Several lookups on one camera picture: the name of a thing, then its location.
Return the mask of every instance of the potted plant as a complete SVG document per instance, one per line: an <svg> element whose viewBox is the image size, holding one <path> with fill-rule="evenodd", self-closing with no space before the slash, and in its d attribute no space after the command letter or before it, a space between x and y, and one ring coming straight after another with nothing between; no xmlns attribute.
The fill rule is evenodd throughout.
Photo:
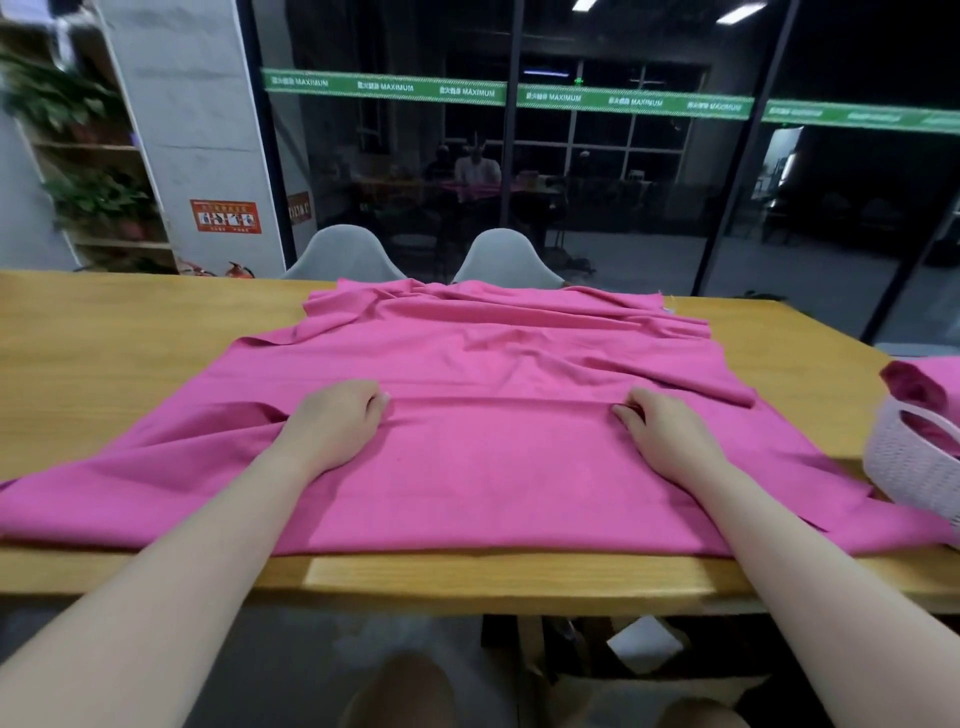
<svg viewBox="0 0 960 728"><path fill-rule="evenodd" d="M4 109L39 130L72 135L87 144L118 141L119 133L106 122L126 119L120 95L79 74L52 65L25 61L0 53L6 89ZM124 143L130 143L123 133Z"/></svg>
<svg viewBox="0 0 960 728"><path fill-rule="evenodd" d="M146 240L156 219L149 187L115 170L61 172L45 182L58 224L97 237Z"/></svg>

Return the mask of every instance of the white basket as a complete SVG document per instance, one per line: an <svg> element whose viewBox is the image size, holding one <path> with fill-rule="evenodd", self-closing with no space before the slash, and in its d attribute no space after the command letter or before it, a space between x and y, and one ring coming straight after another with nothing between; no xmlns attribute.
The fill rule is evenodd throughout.
<svg viewBox="0 0 960 728"><path fill-rule="evenodd" d="M867 441L863 470L892 501L939 513L960 534L960 460L910 429L901 412L934 423L960 444L960 427L947 418L888 397Z"/></svg>

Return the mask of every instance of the green banner with white text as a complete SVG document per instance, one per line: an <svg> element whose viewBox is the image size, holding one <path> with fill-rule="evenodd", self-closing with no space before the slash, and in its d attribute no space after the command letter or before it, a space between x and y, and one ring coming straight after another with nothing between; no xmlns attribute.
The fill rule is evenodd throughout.
<svg viewBox="0 0 960 728"><path fill-rule="evenodd" d="M382 76L368 73L263 68L263 83L274 93L319 94L450 104L504 106L507 85L500 81ZM671 91L595 88L583 85L519 84L516 103L525 109L612 111L697 119L746 120L754 100ZM833 104L771 99L763 121L960 134L960 111Z"/></svg>

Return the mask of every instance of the pink fabric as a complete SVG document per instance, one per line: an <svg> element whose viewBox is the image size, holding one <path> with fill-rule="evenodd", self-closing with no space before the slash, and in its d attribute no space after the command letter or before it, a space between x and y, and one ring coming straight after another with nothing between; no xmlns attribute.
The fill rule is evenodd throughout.
<svg viewBox="0 0 960 728"><path fill-rule="evenodd" d="M916 404L960 425L960 356L930 356L892 361L880 372L895 400ZM960 457L960 444L940 427L921 417L902 414L917 434L944 452Z"/></svg>
<svg viewBox="0 0 960 728"><path fill-rule="evenodd" d="M304 393L374 377L372 442L303 495L276 553L530 547L729 554L611 412L630 386L700 412L730 459L852 552L950 540L870 498L726 367L706 322L661 296L342 281L292 328L234 342L100 454L0 492L0 533L144 546L276 437Z"/></svg>

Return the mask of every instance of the wooden table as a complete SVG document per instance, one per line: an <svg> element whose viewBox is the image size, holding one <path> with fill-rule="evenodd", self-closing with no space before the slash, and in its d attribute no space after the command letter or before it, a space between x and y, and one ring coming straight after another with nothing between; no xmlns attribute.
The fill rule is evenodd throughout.
<svg viewBox="0 0 960 728"><path fill-rule="evenodd" d="M289 326L327 284L0 273L0 479L93 454L234 338ZM886 356L780 303L676 299L710 320L731 368L852 469L883 397ZM0 546L0 594L78 595L129 553ZM931 611L960 612L960 554L865 558ZM434 613L716 614L761 605L728 559L600 553L420 553L272 559L258 593Z"/></svg>

